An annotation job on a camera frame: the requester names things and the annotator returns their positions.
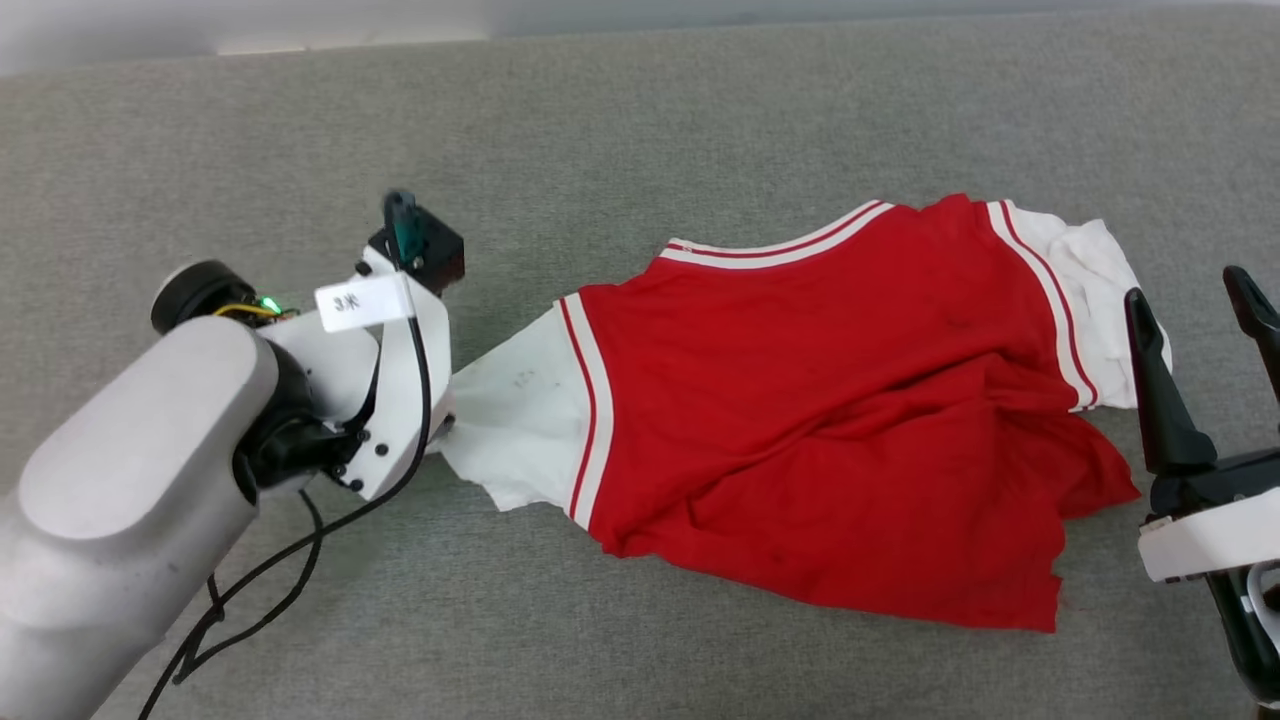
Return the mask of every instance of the red stripe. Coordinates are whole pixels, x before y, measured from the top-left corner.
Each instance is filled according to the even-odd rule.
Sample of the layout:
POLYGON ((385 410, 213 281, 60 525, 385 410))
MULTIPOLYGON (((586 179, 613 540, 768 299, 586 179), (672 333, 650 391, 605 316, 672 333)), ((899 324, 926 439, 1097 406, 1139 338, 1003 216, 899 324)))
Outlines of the red stripe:
POLYGON ((840 223, 838 227, 836 227, 835 229, 832 229, 832 231, 829 231, 827 233, 823 233, 822 236, 818 236, 818 237, 815 237, 813 240, 808 240, 805 242, 801 242, 800 245, 794 245, 791 247, 782 247, 782 249, 778 249, 778 250, 760 250, 758 252, 724 252, 724 251, 721 251, 721 250, 704 250, 701 247, 689 247, 686 245, 676 245, 676 243, 669 243, 669 245, 667 245, 667 247, 669 247, 672 250, 684 250, 685 252, 692 252, 694 255, 710 255, 712 258, 742 258, 742 259, 746 259, 746 258, 772 258, 773 255, 785 255, 787 252, 795 252, 796 250, 803 250, 803 249, 809 247, 812 245, 818 245, 819 242, 823 242, 824 240, 829 240, 832 236, 835 236, 836 233, 844 231, 849 225, 856 223, 859 218, 861 218, 867 213, 870 213, 872 210, 879 208, 881 205, 883 205, 883 202, 877 202, 877 204, 872 205, 870 208, 867 208, 861 213, 854 215, 852 218, 849 218, 844 223, 840 223))
POLYGON ((577 345, 577 334, 573 333, 573 323, 568 318, 568 304, 562 297, 561 313, 564 314, 564 328, 568 331, 568 340, 573 343, 573 355, 577 355, 577 365, 582 369, 582 379, 586 380, 586 398, 590 401, 591 420, 586 425, 586 447, 582 448, 582 464, 577 468, 577 480, 573 483, 573 498, 568 503, 568 516, 577 512, 577 495, 582 491, 582 478, 586 475, 586 459, 591 456, 591 443, 595 441, 595 388, 591 387, 591 375, 586 372, 586 360, 582 357, 582 348, 577 345))
POLYGON ((1030 252, 1032 258, 1039 260, 1039 264, 1044 268, 1044 272, 1048 273, 1050 279, 1053 281, 1053 290, 1057 291, 1057 299, 1062 304, 1062 313, 1066 315, 1066 338, 1071 343, 1071 361, 1075 363, 1075 372, 1080 373, 1080 379, 1084 380, 1084 384, 1088 386, 1089 392, 1093 393, 1089 401, 1085 402, 1084 405, 1085 407, 1096 405, 1098 401, 1098 388, 1096 388, 1093 386, 1093 382, 1089 380, 1089 375, 1084 374, 1084 364, 1080 363, 1080 352, 1075 347, 1075 322, 1071 319, 1071 306, 1066 302, 1066 293, 1062 292, 1062 286, 1059 284, 1057 275, 1053 274, 1053 269, 1048 266, 1048 263, 1043 258, 1041 258, 1039 252, 1036 252, 1036 250, 1033 250, 1029 245, 1023 242, 1023 238, 1018 237, 1018 228, 1014 227, 1014 218, 1012 215, 1009 214, 1009 201, 1007 200, 1002 201, 1000 204, 1000 209, 1005 213, 1005 224, 1009 225, 1009 234, 1012 236, 1014 241, 1018 242, 1018 245, 1021 245, 1028 252, 1030 252))

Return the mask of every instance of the white label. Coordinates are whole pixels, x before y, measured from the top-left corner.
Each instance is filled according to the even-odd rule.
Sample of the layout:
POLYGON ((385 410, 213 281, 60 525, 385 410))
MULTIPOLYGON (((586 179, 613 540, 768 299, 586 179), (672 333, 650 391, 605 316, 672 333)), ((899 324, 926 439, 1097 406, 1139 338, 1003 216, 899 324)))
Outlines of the white label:
POLYGON ((413 316, 404 273, 321 287, 316 290, 316 307, 320 324, 330 333, 413 316))

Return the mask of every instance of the yellow wire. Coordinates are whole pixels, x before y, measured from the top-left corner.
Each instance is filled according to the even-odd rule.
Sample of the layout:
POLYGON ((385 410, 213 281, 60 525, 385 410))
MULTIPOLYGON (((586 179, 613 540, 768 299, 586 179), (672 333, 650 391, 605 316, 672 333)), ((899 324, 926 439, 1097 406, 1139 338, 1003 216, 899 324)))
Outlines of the yellow wire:
POLYGON ((275 313, 271 313, 266 307, 259 307, 256 305, 241 305, 238 302, 233 302, 230 305, 223 305, 221 307, 218 309, 216 313, 214 313, 214 315, 221 316, 221 315, 225 315, 228 313, 236 313, 236 311, 239 311, 239 313, 252 313, 253 315, 261 315, 262 318, 275 318, 276 316, 275 313))

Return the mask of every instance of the red and white shirt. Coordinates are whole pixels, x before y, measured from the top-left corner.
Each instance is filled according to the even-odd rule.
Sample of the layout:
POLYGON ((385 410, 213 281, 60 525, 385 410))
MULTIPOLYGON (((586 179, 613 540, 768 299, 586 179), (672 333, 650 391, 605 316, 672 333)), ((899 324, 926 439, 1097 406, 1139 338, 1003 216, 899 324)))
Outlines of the red and white shirt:
POLYGON ((618 556, 1048 632, 1061 520, 1138 497, 1071 414, 1134 406, 1134 286, 1101 222, 964 196, 765 247, 673 240, 458 373, 443 452, 618 556))

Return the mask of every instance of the white stripe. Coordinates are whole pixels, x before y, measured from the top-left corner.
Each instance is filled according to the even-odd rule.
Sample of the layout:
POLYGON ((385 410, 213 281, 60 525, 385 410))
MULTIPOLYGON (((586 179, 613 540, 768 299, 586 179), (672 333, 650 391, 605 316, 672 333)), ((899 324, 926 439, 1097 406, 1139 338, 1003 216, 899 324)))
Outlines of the white stripe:
MULTIPOLYGON (((604 357, 600 356, 600 346, 595 343, 595 333, 591 332, 591 323, 586 319, 582 299, 575 292, 564 299, 564 306, 568 309, 577 347, 582 352, 582 363, 586 364, 588 382, 591 383, 591 391, 595 393, 595 432, 591 436, 591 455, 586 457, 586 471, 582 473, 582 487, 577 491, 577 506, 573 514, 573 520, 584 529, 590 530, 591 510, 595 507, 595 496, 600 492, 600 479, 604 477, 604 465, 609 460, 609 446, 613 443, 613 392, 609 389, 609 375, 604 369, 604 357)), ((570 495, 564 507, 568 509, 572 501, 573 497, 570 495)))
MULTIPOLYGON (((1012 215, 1012 204, 1010 204, 1010 215, 1012 215)), ((1044 291, 1048 307, 1053 314, 1053 327, 1057 334, 1055 342, 1057 366, 1066 384, 1075 389, 1078 397, 1075 410, 1082 410, 1093 398, 1093 393, 1089 391, 1089 386, 1084 382, 1084 378, 1080 377, 1079 370, 1075 369, 1075 360, 1071 355, 1071 336, 1068 333, 1066 309, 1062 307, 1062 299, 1057 293, 1057 286, 1053 284, 1053 278, 1050 277, 1046 264, 1037 260, 1030 250, 1014 240, 1009 224, 1005 223, 1004 204, 988 202, 987 213, 991 215, 991 227, 996 231, 996 234, 1023 259, 1023 263, 1036 274, 1036 279, 1039 281, 1041 288, 1044 291)))
MULTIPOLYGON (((804 260, 805 258, 812 258, 819 252, 826 252, 832 247, 845 242, 852 237, 858 231, 867 227, 868 223, 876 218, 888 213, 893 209, 893 205, 887 202, 873 208, 865 215, 858 219, 858 222, 851 223, 847 228, 841 232, 828 237, 822 242, 815 242, 808 247, 801 247, 799 250, 792 250, 790 252, 781 252, 778 255, 765 255, 763 258, 719 258, 716 255, 699 255, 696 252, 690 252, 684 247, 668 247, 662 251, 659 258, 666 258, 667 260, 676 260, 677 263, 689 263, 691 265, 705 265, 708 268, 724 268, 730 270, 750 270, 755 268, 772 268, 774 265, 786 265, 787 263, 795 263, 796 260, 804 260)), ((746 250, 744 252, 764 252, 767 249, 754 249, 746 250)))
POLYGON ((678 237, 671 238, 671 243, 672 245, 678 245, 681 247, 687 247, 690 250, 708 250, 708 251, 712 251, 712 252, 728 252, 728 254, 732 254, 732 255, 754 254, 754 252, 781 252, 783 250, 787 250, 788 247, 795 247, 797 245, 804 245, 804 243, 809 242, 810 240, 814 240, 817 237, 822 237, 822 236, 827 234, 828 232, 832 232, 833 229, 838 228, 840 225, 847 223, 850 219, 852 219, 854 217, 856 217, 863 210, 867 210, 868 208, 870 208, 872 205, 876 205, 878 202, 879 202, 879 200, 872 200, 870 202, 859 206, 852 213, 846 214, 844 218, 840 218, 835 223, 831 223, 827 227, 824 227, 822 229, 818 229, 818 231, 814 231, 814 232, 812 232, 812 233, 809 233, 809 234, 806 234, 804 237, 797 237, 795 240, 788 240, 786 242, 780 242, 777 245, 767 245, 764 247, 717 247, 714 245, 701 245, 699 242, 689 242, 687 240, 680 240, 678 237))

